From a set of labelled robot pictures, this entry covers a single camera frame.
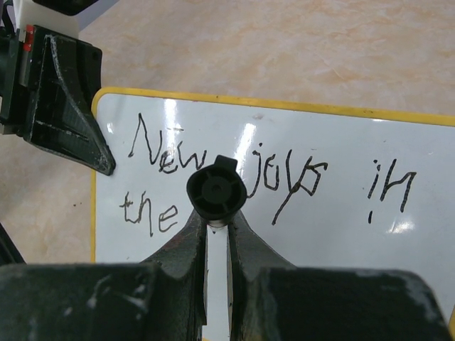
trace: white robot part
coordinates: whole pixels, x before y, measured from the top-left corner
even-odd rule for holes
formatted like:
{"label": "white robot part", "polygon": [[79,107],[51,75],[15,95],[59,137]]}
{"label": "white robot part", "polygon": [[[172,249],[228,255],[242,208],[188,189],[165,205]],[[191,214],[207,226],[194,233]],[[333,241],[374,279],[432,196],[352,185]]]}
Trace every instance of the white robot part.
{"label": "white robot part", "polygon": [[32,0],[13,0],[13,5],[16,29],[24,31],[27,25],[38,25],[78,39],[79,24],[75,17],[35,4]]}

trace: tabletop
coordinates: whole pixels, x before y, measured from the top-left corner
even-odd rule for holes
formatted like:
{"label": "tabletop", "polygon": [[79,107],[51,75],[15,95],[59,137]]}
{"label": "tabletop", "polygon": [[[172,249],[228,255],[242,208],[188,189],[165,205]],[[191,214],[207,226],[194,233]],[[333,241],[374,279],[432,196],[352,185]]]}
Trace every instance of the tabletop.
{"label": "tabletop", "polygon": [[[121,0],[80,35],[103,86],[454,114],[450,0]],[[0,136],[0,221],[27,262],[90,260],[90,170]]]}

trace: beige marble surface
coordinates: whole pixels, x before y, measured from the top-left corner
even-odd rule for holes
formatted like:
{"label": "beige marble surface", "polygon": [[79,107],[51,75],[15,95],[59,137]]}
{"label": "beige marble surface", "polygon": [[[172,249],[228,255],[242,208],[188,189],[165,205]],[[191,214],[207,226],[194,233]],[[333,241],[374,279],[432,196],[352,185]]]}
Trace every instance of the beige marble surface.
{"label": "beige marble surface", "polygon": [[[81,39],[104,86],[454,114],[452,0],[121,0]],[[0,136],[0,221],[29,262],[90,259],[90,172]]]}

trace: yellow whiteboard frame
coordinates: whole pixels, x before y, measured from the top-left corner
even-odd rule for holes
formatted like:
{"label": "yellow whiteboard frame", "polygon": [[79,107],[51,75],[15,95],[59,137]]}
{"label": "yellow whiteboard frame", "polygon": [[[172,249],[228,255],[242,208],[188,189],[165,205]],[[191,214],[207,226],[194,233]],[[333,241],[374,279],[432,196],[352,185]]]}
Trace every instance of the yellow whiteboard frame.
{"label": "yellow whiteboard frame", "polygon": [[[407,123],[432,124],[437,126],[455,126],[455,117],[448,115],[423,114],[419,112],[398,112],[383,109],[369,109],[356,107],[342,107],[328,104],[283,102],[273,99],[257,99],[248,97],[222,96],[215,94],[192,94],[186,92],[167,92],[158,90],[132,89],[126,87],[103,87],[95,95],[92,102],[92,112],[97,115],[98,102],[105,94],[129,94],[142,97],[158,97],[166,99],[182,99],[197,102],[209,102],[219,104],[234,104],[248,107],[261,107],[269,109],[284,109],[298,112],[313,112],[318,114],[331,114],[348,117],[361,117],[364,119],[384,119],[388,121],[400,121]],[[96,172],[92,172],[91,187],[91,227],[90,227],[90,260],[95,262],[95,224],[96,224]],[[455,309],[452,313],[449,329],[455,338]]]}

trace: whiteboard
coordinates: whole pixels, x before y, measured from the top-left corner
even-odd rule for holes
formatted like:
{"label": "whiteboard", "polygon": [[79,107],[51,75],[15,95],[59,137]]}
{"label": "whiteboard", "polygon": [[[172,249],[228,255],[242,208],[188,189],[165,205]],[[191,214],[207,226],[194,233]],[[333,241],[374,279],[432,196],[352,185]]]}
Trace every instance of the whiteboard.
{"label": "whiteboard", "polygon": [[247,221],[284,258],[415,272],[449,320],[455,129],[378,117],[452,118],[119,89],[102,90],[94,112],[117,161],[112,176],[95,176],[96,262],[141,261],[162,247],[192,211],[188,177],[223,154],[238,160]]}

